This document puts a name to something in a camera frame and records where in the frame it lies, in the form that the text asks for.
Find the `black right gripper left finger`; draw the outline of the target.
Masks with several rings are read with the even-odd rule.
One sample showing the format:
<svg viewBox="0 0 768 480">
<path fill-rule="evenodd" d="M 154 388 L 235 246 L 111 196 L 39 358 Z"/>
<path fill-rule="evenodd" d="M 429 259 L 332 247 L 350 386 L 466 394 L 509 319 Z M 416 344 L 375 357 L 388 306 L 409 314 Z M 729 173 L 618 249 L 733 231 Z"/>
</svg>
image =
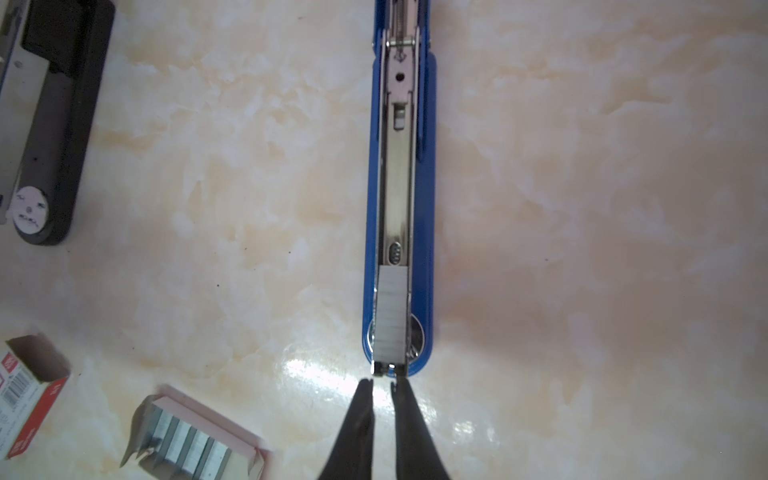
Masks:
<svg viewBox="0 0 768 480">
<path fill-rule="evenodd" d="M 373 385 L 371 379 L 358 383 L 320 480 L 371 479 L 375 431 Z"/>
</svg>

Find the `staple tray with staples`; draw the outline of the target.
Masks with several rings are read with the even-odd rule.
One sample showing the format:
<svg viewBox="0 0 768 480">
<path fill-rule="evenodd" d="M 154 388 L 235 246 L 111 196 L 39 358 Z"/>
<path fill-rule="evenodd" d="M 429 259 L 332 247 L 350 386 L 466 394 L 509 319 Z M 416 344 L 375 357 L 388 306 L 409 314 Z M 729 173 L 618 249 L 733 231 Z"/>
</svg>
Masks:
<svg viewBox="0 0 768 480">
<path fill-rule="evenodd" d="M 134 411 L 122 465 L 154 479 L 266 479 L 271 452 L 244 427 L 169 386 Z"/>
</svg>

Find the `red white staple box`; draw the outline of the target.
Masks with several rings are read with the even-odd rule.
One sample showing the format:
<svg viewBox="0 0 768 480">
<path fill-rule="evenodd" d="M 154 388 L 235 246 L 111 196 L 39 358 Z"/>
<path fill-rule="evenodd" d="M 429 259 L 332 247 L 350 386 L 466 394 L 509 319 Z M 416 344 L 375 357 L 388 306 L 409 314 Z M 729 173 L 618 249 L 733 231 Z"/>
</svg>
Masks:
<svg viewBox="0 0 768 480">
<path fill-rule="evenodd" d="M 23 454 L 71 374 L 69 361 L 43 334 L 1 344 L 1 458 Z"/>
</svg>

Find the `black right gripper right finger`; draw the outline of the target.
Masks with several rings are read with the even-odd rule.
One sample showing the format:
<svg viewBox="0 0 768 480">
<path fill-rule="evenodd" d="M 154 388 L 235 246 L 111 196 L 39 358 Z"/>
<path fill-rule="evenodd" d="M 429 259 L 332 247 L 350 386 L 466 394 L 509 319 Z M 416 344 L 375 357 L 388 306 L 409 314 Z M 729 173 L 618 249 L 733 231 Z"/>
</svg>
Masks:
<svg viewBox="0 0 768 480">
<path fill-rule="evenodd" d="M 391 384 L 398 479 L 449 479 L 407 377 Z"/>
</svg>

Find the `blue long stapler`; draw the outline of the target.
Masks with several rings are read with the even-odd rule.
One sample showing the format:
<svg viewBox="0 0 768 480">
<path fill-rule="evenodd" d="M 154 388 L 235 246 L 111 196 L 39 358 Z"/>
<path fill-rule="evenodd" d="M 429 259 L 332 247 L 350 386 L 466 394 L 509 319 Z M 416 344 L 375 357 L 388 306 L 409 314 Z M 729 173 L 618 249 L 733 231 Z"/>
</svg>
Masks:
<svg viewBox="0 0 768 480">
<path fill-rule="evenodd" d="M 427 1 L 378 1 L 372 48 L 372 100 L 363 287 L 362 345 L 372 369 L 378 271 L 409 270 L 407 373 L 433 346 L 437 62 Z"/>
</svg>

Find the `silver staple strip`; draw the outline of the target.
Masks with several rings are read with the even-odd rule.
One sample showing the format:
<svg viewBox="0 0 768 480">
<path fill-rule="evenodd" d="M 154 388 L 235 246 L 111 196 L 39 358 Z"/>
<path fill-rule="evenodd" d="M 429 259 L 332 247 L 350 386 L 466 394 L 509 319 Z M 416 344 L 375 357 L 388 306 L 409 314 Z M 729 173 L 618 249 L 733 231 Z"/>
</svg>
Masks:
<svg viewBox="0 0 768 480">
<path fill-rule="evenodd" d="M 409 335 L 409 270 L 382 265 L 378 271 L 372 343 L 372 373 L 407 373 Z"/>
</svg>

